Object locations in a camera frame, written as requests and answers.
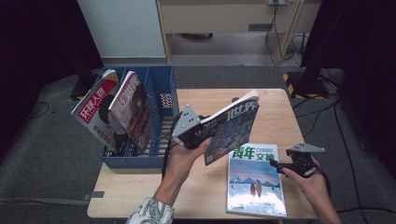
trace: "black cable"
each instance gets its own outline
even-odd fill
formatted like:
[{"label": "black cable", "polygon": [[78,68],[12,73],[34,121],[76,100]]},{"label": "black cable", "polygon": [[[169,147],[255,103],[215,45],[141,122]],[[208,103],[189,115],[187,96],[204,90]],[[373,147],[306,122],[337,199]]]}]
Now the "black cable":
[{"label": "black cable", "polygon": [[315,97],[317,97],[317,96],[311,96],[311,97],[309,97],[309,98],[305,98],[303,101],[301,101],[300,103],[298,103],[297,105],[295,105],[292,109],[297,108],[297,106],[300,106],[300,105],[302,105],[303,103],[305,103],[305,102],[307,102],[307,101],[309,101],[309,100],[315,99]]},{"label": "black cable", "polygon": [[311,115],[311,114],[315,114],[315,113],[318,113],[318,112],[323,112],[323,111],[325,111],[325,110],[328,110],[329,108],[332,108],[332,106],[333,106],[334,104],[337,104],[338,101],[340,101],[340,99],[336,100],[335,102],[332,102],[330,105],[324,107],[323,109],[316,110],[316,111],[312,111],[312,112],[309,112],[309,113],[307,113],[307,114],[303,114],[303,115],[300,115],[300,116],[296,116],[296,118],[299,119],[299,118],[302,118],[302,117],[305,117],[305,116],[308,116],[308,115]]},{"label": "black cable", "polygon": [[[346,149],[347,158],[348,158],[348,160],[349,160],[349,166],[350,166],[350,170],[351,170],[351,172],[352,172],[353,185],[354,185],[354,187],[355,187],[355,193],[356,193],[356,198],[357,198],[357,200],[358,200],[358,206],[361,207],[361,196],[359,195],[358,181],[356,180],[355,168],[353,167],[352,159],[351,159],[351,156],[350,156],[350,153],[349,153],[349,149],[348,149],[348,147],[347,147],[347,141],[346,141],[346,139],[345,139],[343,130],[342,130],[341,125],[340,125],[340,121],[339,121],[338,116],[337,116],[337,104],[334,105],[334,116],[335,116],[335,121],[336,121],[336,123],[337,123],[338,131],[339,131],[340,134],[341,134],[341,138],[342,138],[342,140],[343,140],[344,147],[345,147],[345,149]],[[364,213],[362,212],[362,210],[359,210],[359,211],[361,212],[361,216],[362,216],[364,222],[365,222],[366,224],[368,224],[369,222],[368,222],[368,220],[367,220],[366,215],[364,215]]]},{"label": "black cable", "polygon": [[304,45],[305,45],[305,38],[308,38],[308,37],[306,37],[305,36],[305,33],[303,33],[303,39],[301,40],[301,55],[304,55],[304,50],[305,50],[305,47],[304,47]]},{"label": "black cable", "polygon": [[[294,49],[294,51],[295,50],[297,50],[297,48],[296,48],[296,46],[295,46],[295,44],[294,44],[294,38],[295,37],[302,37],[303,38],[303,42],[304,42],[304,38],[307,38],[308,39],[308,37],[306,37],[305,35],[294,35],[292,38],[291,38],[291,44],[293,45],[293,49]],[[302,43],[302,45],[301,45],[301,47],[298,49],[298,50],[304,50],[305,49],[305,46],[304,46],[304,43]]]},{"label": "black cable", "polygon": [[286,49],[286,52],[292,51],[293,55],[291,55],[291,57],[293,57],[293,62],[294,62],[294,64],[295,64],[297,67],[299,67],[299,68],[301,69],[301,66],[298,65],[298,64],[296,64],[296,62],[295,62],[295,60],[294,60],[294,59],[297,59],[297,62],[300,63],[300,62],[298,61],[298,58],[297,58],[297,53],[300,52],[300,54],[303,54],[303,52],[304,52],[304,46],[302,46],[302,47],[300,47],[299,49],[297,49],[297,48],[296,48],[296,45],[294,44],[294,38],[295,38],[295,37],[298,37],[298,36],[302,36],[302,35],[294,35],[294,36],[291,38],[291,44],[293,45],[293,49]]},{"label": "black cable", "polygon": [[172,136],[171,135],[173,133],[173,130],[175,129],[175,125],[176,125],[177,121],[180,119],[180,116],[181,116],[181,113],[179,113],[177,116],[175,116],[174,120],[172,121],[171,129],[169,130],[168,146],[166,147],[165,153],[163,155],[162,179],[165,177],[166,168],[167,168],[167,164],[168,164],[168,158],[171,153],[171,149],[172,149],[172,147],[177,145],[177,144],[174,144],[171,146],[171,144],[172,144]]},{"label": "black cable", "polygon": [[45,114],[50,110],[50,105],[47,104],[47,103],[45,103],[45,102],[39,101],[39,102],[37,102],[36,104],[37,104],[37,105],[38,105],[38,104],[46,105],[46,106],[47,106],[46,111],[44,111],[43,113],[41,113],[41,114],[39,114],[39,115],[36,115],[36,116],[30,116],[30,115],[29,115],[29,116],[26,118],[26,120],[28,120],[28,119],[37,119],[37,118],[40,118],[41,116],[45,115]]},{"label": "black cable", "polygon": [[278,48],[279,48],[280,57],[283,59],[283,61],[280,62],[280,63],[276,63],[276,62],[274,61],[274,59],[273,59],[273,57],[272,57],[271,50],[270,50],[270,48],[269,48],[269,46],[268,46],[268,32],[265,34],[265,46],[266,46],[267,49],[268,49],[268,52],[269,52],[269,54],[270,54],[270,58],[271,58],[271,61],[273,62],[273,64],[282,64],[283,62],[285,62],[285,61],[289,60],[290,58],[292,58],[292,57],[294,56],[294,54],[291,55],[291,56],[289,56],[289,58],[284,58],[284,57],[282,56],[282,54],[281,54],[279,35],[278,35],[278,33],[277,33],[277,30],[276,30],[276,13],[277,13],[277,5],[278,5],[277,0],[274,0],[274,17],[273,17],[273,19],[272,19],[272,21],[271,21],[270,29],[269,29],[268,31],[270,31],[270,30],[274,27],[275,34],[276,34],[276,39],[277,39],[277,43],[278,43],[277,46],[278,46]]},{"label": "black cable", "polygon": [[381,207],[353,207],[353,208],[347,208],[347,209],[341,209],[341,210],[337,210],[336,212],[338,214],[341,213],[346,213],[346,212],[353,212],[356,210],[362,210],[362,211],[376,211],[376,212],[388,212],[388,213],[392,213],[392,214],[396,214],[396,211],[388,209],[388,208],[381,208]]},{"label": "black cable", "polygon": [[318,121],[318,118],[319,118],[319,115],[320,115],[321,112],[323,112],[323,111],[318,112],[317,117],[315,118],[315,121],[314,121],[314,124],[312,125],[311,130],[309,130],[308,133],[303,134],[303,137],[306,137],[307,135],[309,135],[310,133],[312,133],[312,131],[313,131],[314,128],[315,128],[315,125],[317,124],[317,121]]}]

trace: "blue file organizer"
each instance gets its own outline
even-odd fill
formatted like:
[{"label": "blue file organizer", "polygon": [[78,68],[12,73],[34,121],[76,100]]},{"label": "blue file organizer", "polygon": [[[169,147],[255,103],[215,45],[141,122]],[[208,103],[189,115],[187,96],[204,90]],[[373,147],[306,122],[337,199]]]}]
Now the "blue file organizer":
[{"label": "blue file organizer", "polygon": [[110,157],[108,148],[105,147],[102,161],[111,169],[161,168],[168,143],[161,136],[169,132],[173,118],[179,113],[173,66],[104,67],[100,74],[107,69],[115,69],[118,74],[122,74],[121,82],[129,71],[134,71],[144,83],[149,101],[152,136],[147,154],[136,156],[134,149],[129,148],[123,157]]}]

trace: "wooden table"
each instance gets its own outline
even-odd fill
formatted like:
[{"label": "wooden table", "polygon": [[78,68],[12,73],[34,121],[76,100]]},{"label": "wooden table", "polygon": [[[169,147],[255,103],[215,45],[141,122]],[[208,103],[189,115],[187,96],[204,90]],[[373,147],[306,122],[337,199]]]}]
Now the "wooden table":
[{"label": "wooden table", "polygon": [[[291,109],[289,98],[281,89],[258,89],[260,109],[253,125],[250,143],[276,144],[281,162],[291,162],[285,149],[303,137]],[[211,115],[243,96],[247,89],[177,90],[180,108],[191,105],[198,114]],[[175,218],[256,218],[226,213],[228,157],[205,166],[198,158],[183,185],[177,201]],[[282,175],[288,218],[316,218],[299,187]],[[110,170],[105,164],[94,191],[104,191],[103,198],[92,198],[90,217],[128,217],[146,197],[152,196],[161,182],[160,169]]]}]

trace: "magazine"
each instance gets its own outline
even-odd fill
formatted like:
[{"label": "magazine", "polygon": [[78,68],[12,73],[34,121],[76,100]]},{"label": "magazine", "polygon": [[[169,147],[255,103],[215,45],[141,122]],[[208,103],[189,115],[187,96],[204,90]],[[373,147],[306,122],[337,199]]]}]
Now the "magazine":
[{"label": "magazine", "polygon": [[236,147],[248,142],[254,119],[260,107],[258,101],[259,93],[252,90],[216,114],[201,121],[204,127],[220,123],[205,153],[205,165],[213,163]]},{"label": "magazine", "polygon": [[84,98],[73,109],[71,115],[84,125],[113,154],[121,155],[128,141],[128,134],[108,112],[108,107],[120,89],[117,72],[106,70]]},{"label": "magazine", "polygon": [[140,154],[143,154],[149,147],[152,127],[149,100],[137,73],[129,71],[126,74],[108,110],[132,138]]},{"label": "magazine", "polygon": [[276,145],[244,144],[229,153],[228,213],[287,216],[281,175],[270,159],[278,160]]}]

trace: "magazine with mountain cover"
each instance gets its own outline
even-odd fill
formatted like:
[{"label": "magazine with mountain cover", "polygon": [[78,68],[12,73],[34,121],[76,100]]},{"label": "magazine with mountain cover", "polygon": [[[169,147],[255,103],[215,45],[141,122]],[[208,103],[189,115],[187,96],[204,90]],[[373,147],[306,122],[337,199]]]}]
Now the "magazine with mountain cover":
[{"label": "magazine with mountain cover", "polygon": [[248,142],[254,119],[259,110],[259,93],[251,90],[243,97],[227,105],[216,114],[201,121],[204,126],[220,123],[205,153],[205,165],[227,155]]},{"label": "magazine with mountain cover", "polygon": [[123,78],[108,110],[132,138],[140,154],[144,154],[149,148],[152,126],[149,100],[136,72],[129,71]]},{"label": "magazine with mountain cover", "polygon": [[108,112],[108,107],[120,89],[119,78],[114,69],[107,69],[100,76],[71,115],[109,147],[112,154],[122,156],[128,134]]},{"label": "magazine with mountain cover", "polygon": [[278,160],[276,145],[244,144],[229,153],[228,213],[287,216],[281,176],[270,159]]}]

